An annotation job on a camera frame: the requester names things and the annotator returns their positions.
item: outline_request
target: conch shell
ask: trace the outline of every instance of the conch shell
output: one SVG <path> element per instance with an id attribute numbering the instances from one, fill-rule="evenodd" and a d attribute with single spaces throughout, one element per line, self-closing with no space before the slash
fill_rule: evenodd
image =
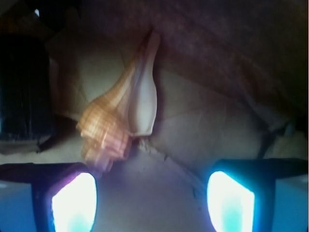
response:
<path id="1" fill-rule="evenodd" d="M 147 47 L 139 49 L 106 94 L 90 102 L 76 126 L 85 140 L 82 156 L 99 174 L 127 158 L 132 139 L 152 133 L 157 101 L 152 70 L 159 42 L 153 32 Z M 136 117 L 142 112 L 144 119 Z"/>

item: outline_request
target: whelk shell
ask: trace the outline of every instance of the whelk shell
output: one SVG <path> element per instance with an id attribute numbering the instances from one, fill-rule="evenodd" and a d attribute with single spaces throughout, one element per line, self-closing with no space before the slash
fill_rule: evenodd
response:
<path id="1" fill-rule="evenodd" d="M 140 48 L 106 94 L 90 102 L 76 126 L 85 140 L 82 156 L 98 174 L 109 171 L 113 161 L 127 158 L 132 137 L 152 132 L 157 104 L 152 68 L 159 42 L 153 32 L 146 49 Z"/>

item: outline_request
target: black object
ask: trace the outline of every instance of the black object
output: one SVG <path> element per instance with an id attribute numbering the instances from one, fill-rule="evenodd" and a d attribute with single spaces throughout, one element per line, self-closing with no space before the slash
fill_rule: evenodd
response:
<path id="1" fill-rule="evenodd" d="M 65 26 L 65 11 L 70 7 L 77 10 L 81 18 L 81 0 L 25 0 L 32 9 L 38 9 L 40 20 L 55 31 L 59 31 Z"/>
<path id="2" fill-rule="evenodd" d="M 80 173 L 89 173 L 83 163 L 4 164 L 0 180 L 31 184 L 35 222 L 38 232 L 55 231 L 51 198 Z"/>
<path id="3" fill-rule="evenodd" d="M 0 152 L 39 151 L 54 134 L 44 43 L 24 35 L 1 35 Z"/>
<path id="4" fill-rule="evenodd" d="M 276 179 L 308 173 L 308 161 L 302 159 L 222 159 L 211 173 L 224 171 L 255 194 L 253 231 L 269 232 L 272 228 Z"/>

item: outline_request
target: white shell lip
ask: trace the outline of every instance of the white shell lip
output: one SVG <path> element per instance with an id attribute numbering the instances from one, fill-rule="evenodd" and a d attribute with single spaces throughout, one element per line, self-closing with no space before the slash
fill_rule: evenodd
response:
<path id="1" fill-rule="evenodd" d="M 153 67 L 160 40 L 160 35 L 152 31 L 145 50 L 141 73 L 131 96 L 128 122 L 132 137 L 148 136 L 153 132 L 157 111 Z"/>

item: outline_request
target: glowing light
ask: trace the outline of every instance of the glowing light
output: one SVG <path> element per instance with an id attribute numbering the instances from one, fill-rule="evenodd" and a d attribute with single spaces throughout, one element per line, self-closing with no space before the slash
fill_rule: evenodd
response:
<path id="1" fill-rule="evenodd" d="M 35 9 L 35 10 L 34 10 L 34 13 L 35 13 L 38 17 L 40 17 L 40 11 L 39 11 L 38 9 Z"/>
<path id="2" fill-rule="evenodd" d="M 89 232 L 97 209 L 97 187 L 89 173 L 79 174 L 52 198 L 56 232 Z"/>
<path id="3" fill-rule="evenodd" d="M 217 232 L 253 230 L 254 193 L 224 172 L 214 172 L 208 182 L 207 204 Z"/>

